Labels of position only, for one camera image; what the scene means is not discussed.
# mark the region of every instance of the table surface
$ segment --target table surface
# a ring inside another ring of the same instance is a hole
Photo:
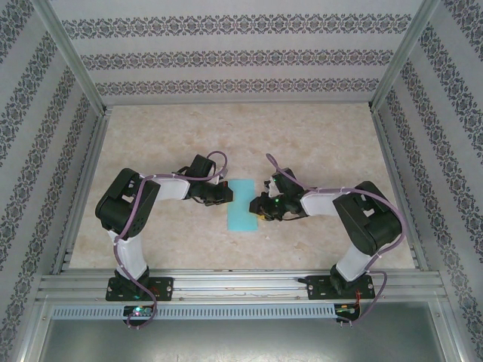
[[[270,152],[306,184],[353,187],[370,180],[395,201],[367,104],[116,106],[70,268],[115,268],[112,242],[94,209],[122,168],[170,173],[215,149],[229,157],[227,179],[253,179],[258,195],[274,172],[265,157]],[[336,216],[259,221],[256,232],[229,232],[226,204],[193,200],[155,204],[142,235],[150,268],[330,268],[350,245]],[[414,268],[407,242],[378,267]]]

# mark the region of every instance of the aluminum frame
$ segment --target aluminum frame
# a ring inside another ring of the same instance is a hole
[[[448,296],[437,271],[387,269],[388,282],[382,303],[427,302],[447,361],[467,360]],[[306,285],[297,281],[307,275],[328,275],[327,270],[152,270],[152,276],[174,278],[173,299],[158,305],[332,305],[333,300],[309,300]],[[107,302],[104,297],[112,270],[75,269],[61,275],[44,275],[40,280],[31,318],[17,361],[38,361],[54,310],[66,305],[136,305],[136,302]],[[373,275],[379,289],[383,277]]]

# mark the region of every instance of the mounting plate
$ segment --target mounting plate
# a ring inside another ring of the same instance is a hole
[[[149,277],[148,289],[151,290],[158,302],[170,302],[173,296],[173,278]],[[119,288],[118,278],[110,278],[106,291],[106,301],[108,302],[145,302],[151,298],[144,293],[139,297],[132,290]]]
[[[337,291],[332,287],[330,277],[330,275],[309,275],[300,278],[298,281],[307,284],[307,293],[310,300],[355,299],[357,290],[361,293],[361,299],[373,299],[376,296],[372,278],[369,275],[360,277],[353,285],[343,290],[342,294],[337,294]]]

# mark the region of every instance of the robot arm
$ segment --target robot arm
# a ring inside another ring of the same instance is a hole
[[[214,175],[215,169],[216,164],[212,160],[196,155],[190,167],[184,167],[178,173],[172,173],[171,177],[155,176],[146,181],[133,221],[123,238],[119,238],[119,235],[131,216],[134,200],[146,176],[129,168],[119,173],[97,204],[96,217],[100,219],[102,227],[108,231],[112,242],[118,239],[117,254],[122,266],[117,267],[115,276],[118,278],[120,287],[131,290],[135,295],[143,295],[142,290],[131,283],[123,268],[140,284],[146,286],[148,283],[149,268],[143,257],[140,233],[146,225],[155,202],[198,198],[198,202],[210,206],[232,201],[233,192],[227,182],[219,183],[220,176],[213,181],[210,180],[211,182],[174,178],[175,175],[190,179],[203,178]]]
[[[290,169],[283,171],[294,178]],[[352,245],[331,269],[331,284],[339,294],[365,274],[381,248],[401,234],[401,223],[392,210],[368,196],[305,190],[280,172],[274,173],[265,187],[266,191],[250,203],[250,212],[264,220],[284,221],[317,215],[340,217]],[[386,199],[369,181],[355,188]],[[288,219],[287,213],[296,216]]]

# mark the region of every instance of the black bracket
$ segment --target black bracket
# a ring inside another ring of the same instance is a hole
[[[376,296],[372,278],[369,275],[362,275],[356,281],[348,284],[348,287],[341,290],[340,293],[332,287],[330,275],[309,275],[298,281],[307,285],[309,300],[374,299]],[[336,303],[334,307],[335,314],[342,317],[338,318],[337,322],[349,323],[361,315],[358,303]]]
[[[355,299],[358,291],[361,299],[373,299],[376,296],[372,278],[369,275],[361,276],[350,287],[341,290],[341,294],[332,287],[330,275],[309,275],[298,281],[307,284],[309,300]]]
[[[170,302],[173,296],[174,279],[168,277],[149,277],[147,288],[154,294],[158,302]],[[108,302],[148,302],[151,297],[147,293],[138,292],[138,289],[125,287],[119,283],[119,278],[110,278],[106,291]]]

